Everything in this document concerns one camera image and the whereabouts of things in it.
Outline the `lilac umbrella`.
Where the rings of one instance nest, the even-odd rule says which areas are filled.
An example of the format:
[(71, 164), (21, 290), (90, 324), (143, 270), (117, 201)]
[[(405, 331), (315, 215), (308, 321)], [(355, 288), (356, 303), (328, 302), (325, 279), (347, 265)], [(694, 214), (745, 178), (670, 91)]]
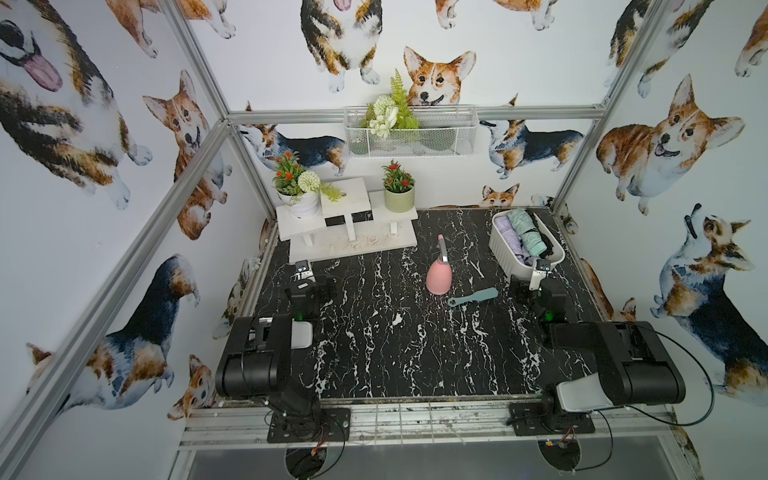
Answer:
[(522, 240), (512, 227), (507, 215), (494, 218), (494, 225), (498, 229), (507, 246), (511, 249), (518, 261), (526, 266), (533, 265), (533, 258), (525, 249)]

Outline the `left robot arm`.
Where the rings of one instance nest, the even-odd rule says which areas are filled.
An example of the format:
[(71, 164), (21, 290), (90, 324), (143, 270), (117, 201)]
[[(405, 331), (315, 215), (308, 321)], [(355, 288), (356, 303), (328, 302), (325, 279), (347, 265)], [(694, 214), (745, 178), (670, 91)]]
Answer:
[(292, 374), (293, 330), (320, 318), (321, 303), (333, 297), (334, 287), (301, 260), (286, 287), (286, 313), (233, 322), (214, 375), (216, 391), (226, 399), (261, 400), (272, 412), (269, 444), (349, 439), (351, 410), (322, 407), (319, 396)]

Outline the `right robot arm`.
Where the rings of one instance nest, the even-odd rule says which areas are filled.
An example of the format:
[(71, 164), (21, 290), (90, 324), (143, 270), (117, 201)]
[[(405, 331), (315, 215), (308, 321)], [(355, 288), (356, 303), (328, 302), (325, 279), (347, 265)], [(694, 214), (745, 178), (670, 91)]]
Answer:
[(514, 278), (511, 291), (535, 315), (544, 347), (588, 353), (596, 364), (590, 375), (548, 385), (537, 402), (511, 403), (507, 425), (516, 435), (592, 434), (593, 413), (684, 401), (683, 376), (649, 323), (572, 322), (570, 297), (547, 279), (534, 288)]

